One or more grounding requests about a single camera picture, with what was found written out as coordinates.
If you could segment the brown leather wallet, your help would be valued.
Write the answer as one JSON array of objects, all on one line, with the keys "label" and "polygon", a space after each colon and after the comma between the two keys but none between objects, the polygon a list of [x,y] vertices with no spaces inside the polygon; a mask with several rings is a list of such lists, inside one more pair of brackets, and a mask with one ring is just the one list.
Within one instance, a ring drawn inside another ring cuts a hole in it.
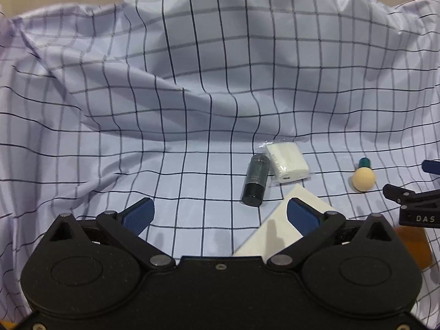
[{"label": "brown leather wallet", "polygon": [[420,270],[425,270],[433,263],[432,251],[424,228],[399,226],[395,228],[410,255]]}]

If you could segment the white phone box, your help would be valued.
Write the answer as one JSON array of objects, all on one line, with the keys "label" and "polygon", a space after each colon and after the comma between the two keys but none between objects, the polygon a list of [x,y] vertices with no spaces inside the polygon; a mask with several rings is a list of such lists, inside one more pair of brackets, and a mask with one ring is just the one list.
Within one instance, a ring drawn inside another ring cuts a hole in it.
[{"label": "white phone box", "polygon": [[307,191],[302,186],[295,186],[262,223],[234,253],[235,257],[261,256],[264,262],[302,238],[302,234],[290,224],[287,218],[288,201],[297,197],[320,213],[335,211],[333,207]]}]

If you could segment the dark grey bottle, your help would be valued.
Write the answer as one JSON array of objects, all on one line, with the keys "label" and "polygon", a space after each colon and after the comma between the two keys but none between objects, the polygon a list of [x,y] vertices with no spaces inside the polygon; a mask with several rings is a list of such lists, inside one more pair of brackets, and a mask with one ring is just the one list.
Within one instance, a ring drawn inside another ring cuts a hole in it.
[{"label": "dark grey bottle", "polygon": [[270,169],[270,159],[263,153],[252,156],[245,176],[241,201],[246,206],[259,207],[263,203]]}]

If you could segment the checkered lavender sheet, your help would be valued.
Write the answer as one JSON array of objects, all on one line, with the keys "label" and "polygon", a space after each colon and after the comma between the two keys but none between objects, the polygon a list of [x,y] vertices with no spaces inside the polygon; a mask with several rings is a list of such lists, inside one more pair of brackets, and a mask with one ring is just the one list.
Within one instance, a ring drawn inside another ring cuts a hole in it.
[{"label": "checkered lavender sheet", "polygon": [[[349,219],[439,187],[439,0],[122,0],[1,17],[1,319],[54,219],[156,206],[143,238],[230,255],[290,186],[240,198],[252,155],[295,142],[302,185]],[[367,192],[351,177],[368,157]]]}]

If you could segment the white tissue pack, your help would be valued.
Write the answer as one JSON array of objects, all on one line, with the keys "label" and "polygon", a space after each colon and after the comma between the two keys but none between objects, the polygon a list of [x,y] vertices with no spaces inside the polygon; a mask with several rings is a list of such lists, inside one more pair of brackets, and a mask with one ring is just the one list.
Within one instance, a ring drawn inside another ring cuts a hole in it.
[{"label": "white tissue pack", "polygon": [[280,184],[296,182],[309,176],[309,165],[296,143],[270,142],[264,149]]}]

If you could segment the beige makeup sponge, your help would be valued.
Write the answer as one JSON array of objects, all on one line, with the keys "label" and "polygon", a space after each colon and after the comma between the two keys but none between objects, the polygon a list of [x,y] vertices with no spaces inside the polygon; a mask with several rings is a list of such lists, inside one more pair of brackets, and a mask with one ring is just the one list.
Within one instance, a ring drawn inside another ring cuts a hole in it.
[{"label": "beige makeup sponge", "polygon": [[374,187],[376,177],[368,157],[363,157],[359,160],[358,168],[354,171],[351,181],[353,188],[360,192],[367,192]]}]

